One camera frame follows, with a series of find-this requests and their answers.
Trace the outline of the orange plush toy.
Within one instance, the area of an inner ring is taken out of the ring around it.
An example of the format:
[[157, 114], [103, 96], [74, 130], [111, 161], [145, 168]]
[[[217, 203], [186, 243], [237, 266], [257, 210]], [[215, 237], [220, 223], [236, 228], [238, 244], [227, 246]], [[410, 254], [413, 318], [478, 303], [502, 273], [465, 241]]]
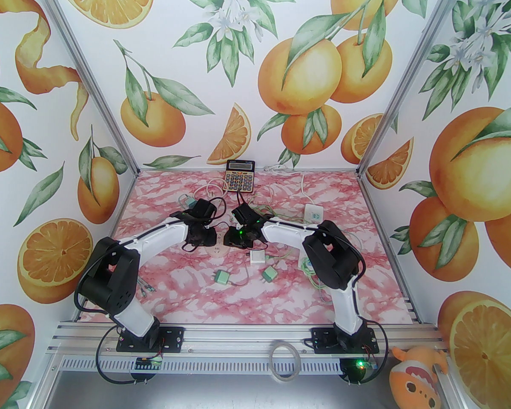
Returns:
[[439, 366], [443, 374], [448, 373], [445, 352], [427, 346], [406, 351], [394, 346], [390, 352], [400, 361], [389, 374], [390, 391], [399, 409], [441, 409], [433, 368]]

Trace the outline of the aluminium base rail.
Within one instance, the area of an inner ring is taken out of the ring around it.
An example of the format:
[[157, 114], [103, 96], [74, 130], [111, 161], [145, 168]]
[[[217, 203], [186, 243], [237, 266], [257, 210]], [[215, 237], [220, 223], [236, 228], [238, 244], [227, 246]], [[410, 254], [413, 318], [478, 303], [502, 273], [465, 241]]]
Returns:
[[[428, 346], [446, 350], [446, 343], [434, 325], [371, 325], [380, 349], [385, 340], [390, 347], [409, 349]], [[267, 354], [277, 341], [285, 341], [297, 350], [307, 349], [304, 340], [311, 337], [311, 325], [184, 325], [182, 356], [255, 357]], [[115, 352], [119, 334], [110, 322], [60, 322], [47, 344], [46, 353], [90, 354], [100, 340], [104, 348]]]

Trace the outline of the aluminium table edge rail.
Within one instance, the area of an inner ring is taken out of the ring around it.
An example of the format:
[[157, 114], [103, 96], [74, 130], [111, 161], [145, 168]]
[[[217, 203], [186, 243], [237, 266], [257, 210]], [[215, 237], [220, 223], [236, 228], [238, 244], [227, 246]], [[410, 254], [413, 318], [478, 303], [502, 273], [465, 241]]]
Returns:
[[409, 313], [411, 314], [411, 321], [413, 321], [413, 323], [421, 324], [422, 322], [420, 321], [417, 310], [411, 300], [411, 293], [409, 292], [408, 285], [405, 282], [404, 274], [400, 268], [396, 252], [394, 251], [392, 244], [390, 243], [390, 238], [386, 234], [386, 230], [384, 229], [380, 217], [378, 216], [372, 197], [370, 196], [367, 186], [365, 185], [361, 177], [358, 176], [356, 179], [357, 183], [359, 184], [362, 196], [366, 202], [367, 208], [370, 212], [370, 216], [375, 224], [378, 236], [380, 237], [380, 240], [382, 242], [382, 246], [390, 263], [390, 267], [392, 268], [394, 278], [398, 283], [400, 292], [402, 293], [402, 296], [404, 298], [404, 302], [408, 306]]

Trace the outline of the small controller board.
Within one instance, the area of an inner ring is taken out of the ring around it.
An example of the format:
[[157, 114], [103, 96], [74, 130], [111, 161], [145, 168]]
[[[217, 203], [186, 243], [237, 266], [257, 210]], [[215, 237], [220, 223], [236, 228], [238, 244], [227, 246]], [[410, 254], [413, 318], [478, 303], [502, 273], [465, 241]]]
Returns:
[[375, 361], [361, 358], [342, 358], [339, 360], [340, 378], [350, 384], [365, 384], [374, 379], [379, 372]]
[[137, 357], [135, 359], [135, 363], [133, 368], [131, 368], [133, 373], [142, 374], [142, 373], [156, 373], [161, 370], [162, 367], [162, 357]]

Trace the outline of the aluminium frame post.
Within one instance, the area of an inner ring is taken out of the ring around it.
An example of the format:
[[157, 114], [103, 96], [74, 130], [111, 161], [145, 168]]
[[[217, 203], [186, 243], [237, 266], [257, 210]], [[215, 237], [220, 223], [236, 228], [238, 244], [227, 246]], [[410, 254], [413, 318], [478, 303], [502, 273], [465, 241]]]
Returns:
[[434, 9], [425, 24], [424, 30], [420, 34], [419, 41], [414, 48], [413, 54], [400, 81], [398, 82], [390, 103], [384, 111], [382, 120], [376, 129], [376, 133], [370, 141], [359, 167], [356, 169], [357, 177], [359, 179], [364, 177], [365, 172], [370, 166], [372, 158], [374, 158], [377, 150], [382, 144], [382, 140], [386, 136], [387, 132], [392, 128], [394, 119], [399, 116], [400, 107], [409, 93], [409, 90], [411, 89], [419, 70], [423, 66], [425, 59], [427, 58], [429, 50], [434, 43], [434, 39], [441, 29], [442, 20], [451, 10], [454, 2], [455, 0], [437, 0]]
[[135, 177], [140, 174], [140, 168], [129, 148], [123, 134], [121, 133], [111, 108], [106, 101], [100, 86], [97, 83], [96, 78], [92, 72], [90, 64], [88, 63], [82, 47], [77, 41], [76, 35], [68, 22], [66, 15], [59, 5], [58, 0], [42, 0], [44, 8], [49, 12], [51, 19], [57, 25], [62, 39], [70, 57], [72, 58], [78, 74], [84, 83], [90, 97], [93, 99], [100, 117], [104, 121], [107, 129], [112, 135], [113, 140], [118, 145], [119, 152], [123, 155], [126, 160], [127, 166]]

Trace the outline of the black desk calculator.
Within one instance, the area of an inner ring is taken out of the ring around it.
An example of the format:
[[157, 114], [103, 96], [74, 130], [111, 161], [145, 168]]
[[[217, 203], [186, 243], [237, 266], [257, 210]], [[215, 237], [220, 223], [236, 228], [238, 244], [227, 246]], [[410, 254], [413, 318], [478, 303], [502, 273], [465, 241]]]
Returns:
[[255, 164], [251, 160], [227, 160], [223, 190], [234, 193], [252, 193], [254, 189]]

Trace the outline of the clear tape roll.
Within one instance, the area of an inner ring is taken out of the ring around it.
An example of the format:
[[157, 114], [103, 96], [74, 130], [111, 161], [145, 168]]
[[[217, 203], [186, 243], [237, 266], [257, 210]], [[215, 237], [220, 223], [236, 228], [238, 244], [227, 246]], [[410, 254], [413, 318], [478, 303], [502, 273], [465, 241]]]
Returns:
[[[275, 367], [274, 364], [274, 354], [277, 351], [277, 349], [280, 348], [286, 349], [293, 356], [294, 359], [293, 371], [285, 376], [277, 372], [277, 368]], [[268, 354], [268, 363], [269, 371], [273, 376], [274, 380], [276, 380], [278, 383], [288, 383], [295, 380], [300, 375], [302, 367], [302, 361], [299, 351], [291, 343], [286, 341], [275, 341], [272, 344], [271, 350]]]

